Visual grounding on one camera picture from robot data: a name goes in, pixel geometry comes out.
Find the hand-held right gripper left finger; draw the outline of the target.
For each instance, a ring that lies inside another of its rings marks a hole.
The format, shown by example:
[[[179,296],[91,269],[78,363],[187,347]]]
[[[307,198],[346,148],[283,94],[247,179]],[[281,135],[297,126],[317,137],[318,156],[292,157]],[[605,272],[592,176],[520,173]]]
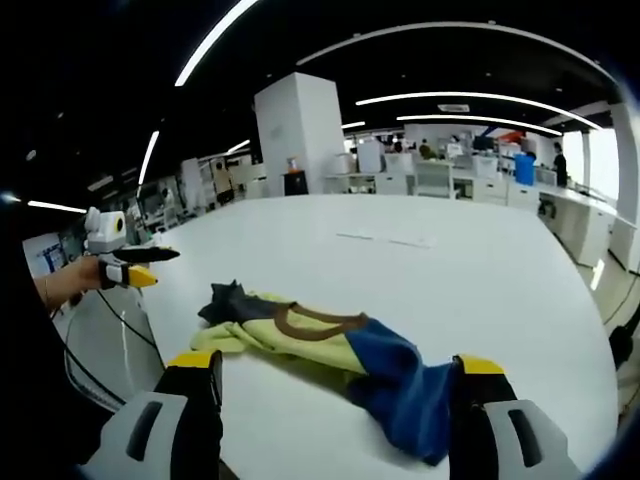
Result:
[[[104,425],[82,479],[217,479],[223,437],[222,355],[183,353],[155,389]]]

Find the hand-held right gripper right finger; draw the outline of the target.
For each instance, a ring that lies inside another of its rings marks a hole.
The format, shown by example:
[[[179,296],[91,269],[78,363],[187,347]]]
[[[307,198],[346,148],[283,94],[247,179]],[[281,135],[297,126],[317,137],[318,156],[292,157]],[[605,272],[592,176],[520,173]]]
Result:
[[[564,432],[517,397],[504,370],[471,355],[453,359],[452,479],[578,479]]]

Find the person's left hand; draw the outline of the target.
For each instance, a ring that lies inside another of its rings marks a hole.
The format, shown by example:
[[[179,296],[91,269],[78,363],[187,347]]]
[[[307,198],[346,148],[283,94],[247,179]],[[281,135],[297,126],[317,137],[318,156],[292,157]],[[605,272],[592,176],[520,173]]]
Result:
[[[101,288],[99,260],[83,256],[52,273],[46,280],[50,309],[56,309],[72,297],[88,290]]]

